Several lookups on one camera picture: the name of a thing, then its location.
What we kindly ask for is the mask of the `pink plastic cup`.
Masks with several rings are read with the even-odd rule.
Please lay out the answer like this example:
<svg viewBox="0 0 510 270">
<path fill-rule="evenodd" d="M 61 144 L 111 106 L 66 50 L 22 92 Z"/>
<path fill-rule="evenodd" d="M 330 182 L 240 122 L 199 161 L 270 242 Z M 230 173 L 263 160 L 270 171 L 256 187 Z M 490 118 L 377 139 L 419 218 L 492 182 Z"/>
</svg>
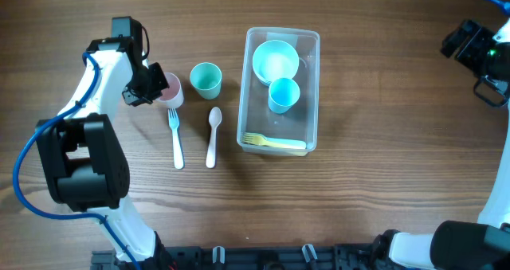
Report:
<svg viewBox="0 0 510 270">
<path fill-rule="evenodd" d="M 157 99 L 170 109 L 176 109 L 184 103 L 184 94 L 179 78 L 171 72 L 165 72 L 168 87 L 162 90 L 162 95 Z"/>
</svg>

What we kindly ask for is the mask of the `light blue fork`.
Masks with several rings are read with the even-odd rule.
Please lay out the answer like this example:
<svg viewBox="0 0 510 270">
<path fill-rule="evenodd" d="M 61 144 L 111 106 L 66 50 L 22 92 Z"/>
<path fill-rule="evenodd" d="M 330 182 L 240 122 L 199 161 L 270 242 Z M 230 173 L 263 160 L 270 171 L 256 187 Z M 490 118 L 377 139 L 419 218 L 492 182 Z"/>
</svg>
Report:
<svg viewBox="0 0 510 270">
<path fill-rule="evenodd" d="M 302 140 L 278 139 L 278 138 L 272 138 L 272 137 L 267 137 L 267 140 L 269 142 L 273 142 L 273 143 L 288 145 L 295 149 L 305 149 L 307 147 L 307 143 Z"/>
<path fill-rule="evenodd" d="M 168 122 L 172 132 L 174 165 L 176 169 L 181 170 L 184 167 L 184 158 L 179 139 L 179 118 L 177 111 L 173 108 L 168 110 Z"/>
</svg>

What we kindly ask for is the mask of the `green plastic cup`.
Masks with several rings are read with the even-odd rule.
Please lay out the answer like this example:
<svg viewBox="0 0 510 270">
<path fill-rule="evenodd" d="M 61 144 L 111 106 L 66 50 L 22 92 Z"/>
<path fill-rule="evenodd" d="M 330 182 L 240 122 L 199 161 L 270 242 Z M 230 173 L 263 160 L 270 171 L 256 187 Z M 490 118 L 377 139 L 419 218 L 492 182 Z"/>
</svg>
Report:
<svg viewBox="0 0 510 270">
<path fill-rule="evenodd" d="M 213 100 L 221 92 L 222 71 L 213 63 L 202 62 L 191 70 L 190 82 L 202 98 Z"/>
</svg>

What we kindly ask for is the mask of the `white plastic spoon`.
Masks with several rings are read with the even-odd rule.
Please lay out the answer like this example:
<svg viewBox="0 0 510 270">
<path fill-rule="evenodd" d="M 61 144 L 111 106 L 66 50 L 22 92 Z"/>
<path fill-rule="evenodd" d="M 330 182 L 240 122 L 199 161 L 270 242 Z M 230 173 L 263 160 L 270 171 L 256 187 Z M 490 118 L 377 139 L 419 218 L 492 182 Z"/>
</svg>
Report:
<svg viewBox="0 0 510 270">
<path fill-rule="evenodd" d="M 210 124 L 211 132 L 206 154 L 206 166 L 212 169 L 216 165 L 217 130 L 222 122 L 222 112 L 219 107 L 213 107 L 211 109 L 208 122 Z"/>
</svg>

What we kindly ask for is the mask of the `yellow plastic fork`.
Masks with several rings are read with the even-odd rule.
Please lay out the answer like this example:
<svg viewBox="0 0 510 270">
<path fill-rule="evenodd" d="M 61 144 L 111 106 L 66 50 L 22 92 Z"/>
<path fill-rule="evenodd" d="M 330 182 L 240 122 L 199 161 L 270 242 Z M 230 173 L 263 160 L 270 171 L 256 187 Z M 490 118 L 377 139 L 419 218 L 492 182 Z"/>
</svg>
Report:
<svg viewBox="0 0 510 270">
<path fill-rule="evenodd" d="M 259 134 L 259 133 L 244 133 L 241 137 L 241 141 L 243 143 L 256 145 L 256 146 L 295 149 L 288 145 L 269 142 L 267 140 L 266 136 Z"/>
</svg>

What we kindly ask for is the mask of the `teal plastic bowl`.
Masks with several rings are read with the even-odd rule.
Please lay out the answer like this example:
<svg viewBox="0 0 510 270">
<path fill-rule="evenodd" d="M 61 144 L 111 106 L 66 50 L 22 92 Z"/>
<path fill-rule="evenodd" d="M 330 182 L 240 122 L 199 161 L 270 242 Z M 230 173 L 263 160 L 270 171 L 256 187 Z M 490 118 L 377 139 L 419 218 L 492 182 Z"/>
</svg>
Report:
<svg viewBox="0 0 510 270">
<path fill-rule="evenodd" d="M 277 79 L 293 79 L 299 64 L 297 51 L 289 43 L 281 40 L 266 41 L 253 53 L 253 71 L 265 86 L 269 86 Z"/>
</svg>

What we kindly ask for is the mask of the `clear plastic container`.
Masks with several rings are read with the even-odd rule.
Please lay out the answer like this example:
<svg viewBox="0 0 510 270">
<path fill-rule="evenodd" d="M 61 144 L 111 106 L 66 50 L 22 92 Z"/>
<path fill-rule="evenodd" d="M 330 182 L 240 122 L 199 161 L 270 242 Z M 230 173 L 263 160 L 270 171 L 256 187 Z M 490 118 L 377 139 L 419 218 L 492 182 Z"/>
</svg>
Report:
<svg viewBox="0 0 510 270">
<path fill-rule="evenodd" d="M 237 143 L 260 155 L 305 156 L 317 145 L 320 35 L 311 30 L 248 30 Z"/>
</svg>

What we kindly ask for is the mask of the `blue plastic cup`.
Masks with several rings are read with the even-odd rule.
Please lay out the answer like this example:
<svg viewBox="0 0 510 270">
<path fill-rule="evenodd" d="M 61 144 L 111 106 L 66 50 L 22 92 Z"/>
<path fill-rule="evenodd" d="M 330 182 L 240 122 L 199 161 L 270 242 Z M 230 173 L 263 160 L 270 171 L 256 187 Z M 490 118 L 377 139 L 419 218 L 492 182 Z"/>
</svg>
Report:
<svg viewBox="0 0 510 270">
<path fill-rule="evenodd" d="M 300 87 L 289 78 L 280 78 L 269 85 L 268 106 L 277 114 L 287 112 L 300 98 Z"/>
</svg>

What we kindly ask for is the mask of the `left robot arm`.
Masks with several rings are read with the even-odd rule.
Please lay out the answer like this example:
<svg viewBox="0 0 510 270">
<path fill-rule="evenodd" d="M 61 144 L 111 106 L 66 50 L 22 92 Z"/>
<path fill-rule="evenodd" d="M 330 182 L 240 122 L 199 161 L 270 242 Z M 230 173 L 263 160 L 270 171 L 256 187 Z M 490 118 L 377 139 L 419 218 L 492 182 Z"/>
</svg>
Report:
<svg viewBox="0 0 510 270">
<path fill-rule="evenodd" d="M 152 104 L 168 86 L 148 52 L 140 22 L 113 18 L 111 36 L 84 51 L 85 72 L 71 100 L 56 117 L 40 120 L 28 142 L 37 146 L 51 198 L 72 211 L 48 217 L 93 220 L 115 248 L 120 269 L 177 267 L 128 196 L 128 161 L 112 126 L 120 100 Z"/>
</svg>

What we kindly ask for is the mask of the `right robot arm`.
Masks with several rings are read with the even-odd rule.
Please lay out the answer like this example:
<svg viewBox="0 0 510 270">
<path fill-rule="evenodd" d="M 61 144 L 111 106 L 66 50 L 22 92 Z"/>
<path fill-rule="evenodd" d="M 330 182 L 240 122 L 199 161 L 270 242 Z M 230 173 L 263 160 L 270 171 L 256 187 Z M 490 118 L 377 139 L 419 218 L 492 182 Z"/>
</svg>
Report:
<svg viewBox="0 0 510 270">
<path fill-rule="evenodd" d="M 497 32 L 464 20 L 442 42 L 441 53 L 473 72 L 476 88 L 501 96 L 491 107 L 509 106 L 509 25 Z M 501 156 L 496 180 L 477 222 L 445 221 L 432 234 L 388 230 L 371 246 L 371 268 L 507 269 L 509 267 L 509 148 Z"/>
</svg>

